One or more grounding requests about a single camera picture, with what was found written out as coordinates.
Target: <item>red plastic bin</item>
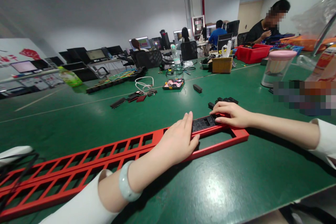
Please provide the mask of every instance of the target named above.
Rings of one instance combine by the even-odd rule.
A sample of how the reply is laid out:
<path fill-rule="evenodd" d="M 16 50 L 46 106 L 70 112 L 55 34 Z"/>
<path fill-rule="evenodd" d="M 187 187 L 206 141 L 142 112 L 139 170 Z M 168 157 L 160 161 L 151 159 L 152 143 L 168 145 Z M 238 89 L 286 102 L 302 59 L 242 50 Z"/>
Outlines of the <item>red plastic bin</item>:
<path fill-rule="evenodd" d="M 263 58 L 268 56 L 272 45 L 255 44 L 252 49 L 240 45 L 237 49 L 237 59 L 246 64 L 260 63 Z"/>

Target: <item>green bottle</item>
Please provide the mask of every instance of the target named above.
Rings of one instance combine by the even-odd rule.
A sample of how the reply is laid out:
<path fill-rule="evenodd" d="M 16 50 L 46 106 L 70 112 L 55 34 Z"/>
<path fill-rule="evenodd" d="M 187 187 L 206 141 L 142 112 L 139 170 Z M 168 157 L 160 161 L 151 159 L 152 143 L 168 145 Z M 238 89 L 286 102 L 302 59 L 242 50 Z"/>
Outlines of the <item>green bottle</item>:
<path fill-rule="evenodd" d="M 78 76 L 69 70 L 66 70 L 64 67 L 59 66 L 59 76 L 62 78 L 62 80 L 68 84 L 70 87 L 76 87 L 83 84 L 82 80 L 78 78 Z"/>

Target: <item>door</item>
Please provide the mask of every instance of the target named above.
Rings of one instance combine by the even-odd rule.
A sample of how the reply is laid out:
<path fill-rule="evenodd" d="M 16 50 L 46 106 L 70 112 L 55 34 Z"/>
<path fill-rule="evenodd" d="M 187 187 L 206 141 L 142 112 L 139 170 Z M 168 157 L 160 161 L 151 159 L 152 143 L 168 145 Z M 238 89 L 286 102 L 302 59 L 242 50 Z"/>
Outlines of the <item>door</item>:
<path fill-rule="evenodd" d="M 238 34 L 250 31 L 260 21 L 260 12 L 263 0 L 245 2 L 239 5 L 238 20 L 240 20 Z"/>

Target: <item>white cable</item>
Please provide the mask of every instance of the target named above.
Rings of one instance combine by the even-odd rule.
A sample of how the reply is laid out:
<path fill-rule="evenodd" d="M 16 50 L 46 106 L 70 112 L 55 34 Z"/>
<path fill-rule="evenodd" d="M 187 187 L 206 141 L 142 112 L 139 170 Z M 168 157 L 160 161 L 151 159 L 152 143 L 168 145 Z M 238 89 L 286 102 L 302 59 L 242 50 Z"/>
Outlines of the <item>white cable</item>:
<path fill-rule="evenodd" d="M 140 79 L 143 79 L 143 78 L 152 78 L 152 85 L 147 85 L 147 84 L 145 84 L 145 83 L 143 83 L 143 82 L 137 82 L 137 80 L 140 80 Z M 143 86 L 143 88 L 140 89 L 140 88 L 137 86 L 137 84 Z M 140 78 L 138 78 L 138 79 L 135 80 L 135 86 L 136 86 L 137 89 L 140 90 L 140 92 L 141 92 L 142 94 L 147 95 L 144 89 L 145 89 L 145 88 L 148 88 L 148 89 L 146 89 L 146 90 L 151 89 L 151 88 L 154 86 L 154 79 L 153 79 L 153 77 L 150 77 L 150 76 L 140 77 Z"/>

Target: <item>green work surface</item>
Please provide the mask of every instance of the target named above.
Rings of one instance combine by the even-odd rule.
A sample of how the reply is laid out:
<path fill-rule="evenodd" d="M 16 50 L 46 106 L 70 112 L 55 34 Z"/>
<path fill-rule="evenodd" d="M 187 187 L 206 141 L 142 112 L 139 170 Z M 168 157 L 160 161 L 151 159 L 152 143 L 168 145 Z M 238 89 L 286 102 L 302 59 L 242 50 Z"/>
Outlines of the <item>green work surface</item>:
<path fill-rule="evenodd" d="M 134 82 L 92 94 L 85 94 L 86 86 L 62 85 L 1 100 L 0 130 L 6 141 L 0 152 L 31 145 L 47 160 L 58 158 L 170 126 L 185 112 L 193 111 L 194 118 L 207 116 L 208 103 L 218 97 L 233 97 L 252 112 L 301 121 L 313 118 L 273 101 L 260 85 L 265 66 L 235 62 L 237 68 L 230 74 L 211 74 L 198 64 L 191 75 L 183 75 L 186 82 L 181 90 L 162 90 L 167 77 L 158 68 L 150 69 L 146 76 L 154 78 L 157 94 L 114 110 L 109 107 L 112 103 L 137 90 Z M 285 80 L 308 76 L 308 70 L 292 65 Z M 193 84 L 203 92 L 197 93 Z M 318 118 L 336 124 L 335 116 Z M 309 152 L 265 132 L 247 131 L 246 142 L 170 168 L 113 223 L 242 223 L 336 184 L 336 172 Z M 201 139 L 199 148 L 230 138 L 218 133 Z M 38 223 L 59 207 L 9 223 Z"/>

